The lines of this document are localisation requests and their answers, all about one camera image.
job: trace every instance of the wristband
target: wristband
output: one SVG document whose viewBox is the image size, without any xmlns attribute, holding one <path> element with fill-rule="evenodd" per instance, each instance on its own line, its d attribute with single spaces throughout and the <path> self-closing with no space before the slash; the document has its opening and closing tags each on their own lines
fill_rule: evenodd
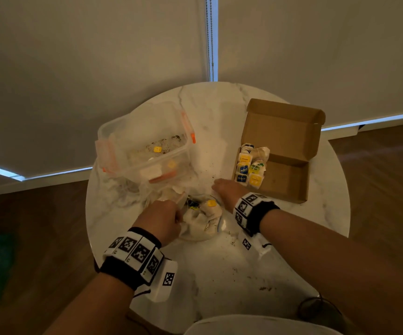
<svg viewBox="0 0 403 335">
<path fill-rule="evenodd" d="M 148 231 L 132 227 L 125 236 L 117 237 L 104 252 L 101 272 L 117 278 L 136 290 L 150 286 L 164 255 L 161 242 Z"/>
<path fill-rule="evenodd" d="M 250 236 L 260 233 L 260 221 L 270 210 L 280 209 L 271 198 L 257 193 L 243 195 L 234 207 L 234 217 Z"/>
</svg>

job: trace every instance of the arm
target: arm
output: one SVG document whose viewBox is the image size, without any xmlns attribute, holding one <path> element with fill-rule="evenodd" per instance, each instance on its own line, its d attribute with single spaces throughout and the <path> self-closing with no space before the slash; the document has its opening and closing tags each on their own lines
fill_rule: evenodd
<svg viewBox="0 0 403 335">
<path fill-rule="evenodd" d="M 181 231 L 181 212 L 172 201 L 155 201 L 133 226 L 155 236 L 165 246 Z M 99 273 L 65 308 L 45 335 L 117 334 L 133 299 L 134 290 L 118 279 Z"/>
<path fill-rule="evenodd" d="M 232 212 L 249 192 L 216 180 Z M 348 238 L 282 210 L 268 212 L 260 232 L 287 263 L 368 334 L 403 334 L 403 271 Z"/>
</svg>

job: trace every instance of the person's right arm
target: person's right arm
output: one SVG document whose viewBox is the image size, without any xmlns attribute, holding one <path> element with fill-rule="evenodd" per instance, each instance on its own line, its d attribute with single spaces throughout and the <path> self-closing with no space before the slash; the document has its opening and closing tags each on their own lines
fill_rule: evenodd
<svg viewBox="0 0 403 335">
<path fill-rule="evenodd" d="M 228 211 L 249 192 L 216 180 Z M 268 212 L 260 232 L 304 280 L 367 334 L 403 334 L 403 271 L 335 231 L 279 209 Z"/>
</svg>

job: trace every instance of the person's left hand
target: person's left hand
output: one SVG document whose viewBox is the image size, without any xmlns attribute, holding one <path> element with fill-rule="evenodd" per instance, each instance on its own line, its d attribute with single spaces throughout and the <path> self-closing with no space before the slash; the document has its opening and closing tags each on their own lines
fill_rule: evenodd
<svg viewBox="0 0 403 335">
<path fill-rule="evenodd" d="M 164 247 L 179 236 L 182 221 L 183 214 L 175 202 L 155 201 L 138 216 L 133 227 L 148 231 Z"/>
</svg>

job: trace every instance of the forearm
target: forearm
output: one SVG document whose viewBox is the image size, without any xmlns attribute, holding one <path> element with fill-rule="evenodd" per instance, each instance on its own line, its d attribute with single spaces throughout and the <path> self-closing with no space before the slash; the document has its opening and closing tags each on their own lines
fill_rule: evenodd
<svg viewBox="0 0 403 335">
<path fill-rule="evenodd" d="M 358 243 L 281 210 L 270 211 L 260 231 L 300 276 L 369 334 L 403 329 L 402 271 Z"/>
<path fill-rule="evenodd" d="M 104 273 L 66 307 L 45 335 L 116 334 L 133 299 L 134 291 Z"/>
</svg>

